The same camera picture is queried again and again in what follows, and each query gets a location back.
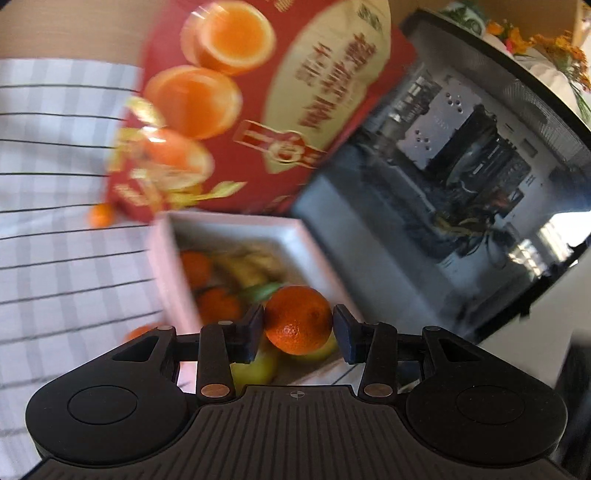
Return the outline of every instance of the triangular cutout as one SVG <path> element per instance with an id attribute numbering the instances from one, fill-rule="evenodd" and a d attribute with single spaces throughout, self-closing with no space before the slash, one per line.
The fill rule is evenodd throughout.
<path id="1" fill-rule="evenodd" d="M 156 343 L 158 343 L 158 337 L 155 335 L 149 336 L 118 353 L 113 357 L 113 360 L 116 362 L 147 362 Z"/>
<path id="2" fill-rule="evenodd" d="M 447 338 L 440 339 L 439 344 L 449 362 L 477 362 L 481 360 L 480 357 L 468 350 L 464 350 L 457 343 Z"/>

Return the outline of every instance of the red bag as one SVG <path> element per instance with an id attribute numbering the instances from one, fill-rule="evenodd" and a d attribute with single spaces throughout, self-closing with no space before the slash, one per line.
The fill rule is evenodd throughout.
<path id="1" fill-rule="evenodd" d="M 414 59 L 388 0 L 170 0 L 108 200 L 143 221 L 188 206 L 276 211 Z"/>

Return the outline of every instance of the checkered cloth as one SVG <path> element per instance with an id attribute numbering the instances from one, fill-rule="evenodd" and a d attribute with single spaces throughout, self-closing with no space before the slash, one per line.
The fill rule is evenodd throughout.
<path id="1" fill-rule="evenodd" d="M 0 478 L 39 460 L 25 428 L 43 384 L 158 320 L 147 228 L 90 230 L 136 67 L 0 60 Z"/>

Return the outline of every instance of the orange fruit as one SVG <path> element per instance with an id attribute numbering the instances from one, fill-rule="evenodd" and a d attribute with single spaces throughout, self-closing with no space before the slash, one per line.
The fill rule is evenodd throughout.
<path id="1" fill-rule="evenodd" d="M 240 320 L 242 317 L 240 301 L 221 287 L 213 287 L 200 294 L 197 308 L 204 325 L 221 320 Z"/>
<path id="2" fill-rule="evenodd" d="M 159 327 L 160 325 L 162 325 L 162 324 L 161 323 L 149 323 L 147 325 L 142 325 L 141 327 L 137 327 L 136 329 L 131 330 L 127 335 L 125 335 L 125 342 L 129 342 L 129 341 L 133 340 L 134 338 L 142 336 L 146 332 L 149 332 L 150 330 L 153 330 L 156 327 Z"/>
<path id="3" fill-rule="evenodd" d="M 331 331 L 330 304 L 313 288 L 283 287 L 265 308 L 267 338 L 285 353 L 312 353 L 326 344 Z"/>
<path id="4" fill-rule="evenodd" d="M 230 77 L 196 67 L 165 72 L 168 70 L 148 82 L 146 98 L 170 128 L 185 137 L 203 140 L 224 133 L 234 124 L 242 109 L 242 94 Z"/>
<path id="5" fill-rule="evenodd" d="M 92 228 L 107 228 L 115 223 L 115 209 L 110 203 L 94 205 L 88 214 Z"/>
<path id="6" fill-rule="evenodd" d="M 189 17 L 181 31 L 181 49 L 189 63 L 226 75 L 248 72 L 275 50 L 275 31 L 251 4 L 221 1 Z"/>
<path id="7" fill-rule="evenodd" d="M 186 250 L 181 252 L 181 263 L 189 287 L 192 290 L 203 288 L 212 276 L 212 263 L 201 252 Z"/>
<path id="8" fill-rule="evenodd" d="M 190 140 L 169 128 L 144 127 L 139 151 L 161 190 L 180 190 L 203 183 L 213 173 L 213 157 L 201 142 Z"/>

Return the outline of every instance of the pink box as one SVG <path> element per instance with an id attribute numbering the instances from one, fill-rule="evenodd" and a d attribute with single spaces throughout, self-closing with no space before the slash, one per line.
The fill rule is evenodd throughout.
<path id="1" fill-rule="evenodd" d="M 187 285 L 178 252 L 184 248 L 210 251 L 237 247 L 243 241 L 265 241 L 276 247 L 287 266 L 288 283 L 306 284 L 318 290 L 332 306 L 343 303 L 359 320 L 361 316 L 324 254 L 301 220 L 269 216 L 230 215 L 196 211 L 159 214 L 148 237 L 148 258 L 154 272 L 167 321 L 179 335 L 197 333 L 202 323 Z M 335 379 L 346 371 L 340 359 Z M 194 369 L 183 368 L 179 384 L 194 391 Z M 323 378 L 331 367 L 322 365 Z"/>

